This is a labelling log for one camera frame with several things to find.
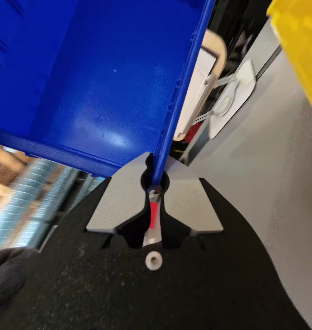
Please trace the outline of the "blue plastic box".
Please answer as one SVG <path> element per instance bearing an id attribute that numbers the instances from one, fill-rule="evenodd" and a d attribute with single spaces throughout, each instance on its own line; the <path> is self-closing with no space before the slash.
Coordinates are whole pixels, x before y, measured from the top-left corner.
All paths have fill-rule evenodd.
<path id="1" fill-rule="evenodd" d="M 214 4 L 0 0 L 0 145 L 158 184 Z"/>

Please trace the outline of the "yellow plastic box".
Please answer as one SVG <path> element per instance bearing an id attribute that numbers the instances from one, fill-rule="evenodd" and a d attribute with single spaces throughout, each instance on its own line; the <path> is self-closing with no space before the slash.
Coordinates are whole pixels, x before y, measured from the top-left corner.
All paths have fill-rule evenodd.
<path id="1" fill-rule="evenodd" d="M 267 16 L 312 106 L 312 0 L 273 0 Z"/>

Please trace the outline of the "wooden board with instruction poster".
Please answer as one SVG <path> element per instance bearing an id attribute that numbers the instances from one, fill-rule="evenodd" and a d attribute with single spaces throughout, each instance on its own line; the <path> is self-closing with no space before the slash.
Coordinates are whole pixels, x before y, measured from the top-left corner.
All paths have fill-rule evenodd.
<path id="1" fill-rule="evenodd" d="M 224 40 L 215 32 L 207 29 L 191 76 L 173 141 L 177 142 L 185 138 L 224 70 L 226 60 L 227 48 Z"/>

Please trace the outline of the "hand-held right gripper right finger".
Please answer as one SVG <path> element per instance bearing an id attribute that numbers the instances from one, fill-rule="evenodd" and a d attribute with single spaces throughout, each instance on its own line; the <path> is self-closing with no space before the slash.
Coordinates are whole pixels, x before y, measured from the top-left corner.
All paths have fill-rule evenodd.
<path id="1" fill-rule="evenodd" d="M 223 232 L 223 226 L 199 177 L 168 157 L 163 173 L 161 237 L 165 249 L 177 249 L 188 236 Z"/>

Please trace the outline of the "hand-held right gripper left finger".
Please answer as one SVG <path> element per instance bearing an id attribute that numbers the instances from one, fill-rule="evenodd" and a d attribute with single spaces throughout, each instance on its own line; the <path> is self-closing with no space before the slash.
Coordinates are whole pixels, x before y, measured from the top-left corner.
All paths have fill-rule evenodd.
<path id="1" fill-rule="evenodd" d="M 145 152 L 121 167 L 110 179 L 86 230 L 123 236 L 128 247 L 140 249 L 151 222 L 148 188 L 153 154 Z"/>

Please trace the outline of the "silver ventilation duct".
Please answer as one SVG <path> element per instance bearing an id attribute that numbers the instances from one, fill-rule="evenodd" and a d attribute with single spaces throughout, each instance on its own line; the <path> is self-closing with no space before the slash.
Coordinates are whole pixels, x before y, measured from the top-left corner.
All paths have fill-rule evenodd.
<path id="1" fill-rule="evenodd" d="M 0 198 L 0 250 L 39 249 L 58 221 L 93 188 L 90 174 L 34 159 Z"/>

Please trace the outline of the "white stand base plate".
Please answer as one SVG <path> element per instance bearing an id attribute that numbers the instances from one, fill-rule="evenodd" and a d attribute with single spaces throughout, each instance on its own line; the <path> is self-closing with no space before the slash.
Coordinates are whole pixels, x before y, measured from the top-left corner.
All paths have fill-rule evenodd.
<path id="1" fill-rule="evenodd" d="M 198 116 L 193 125 L 209 120 L 209 138 L 213 139 L 249 99 L 256 86 L 253 61 L 248 58 L 236 73 L 221 78 L 216 87 L 225 86 L 220 97 L 206 114 Z"/>

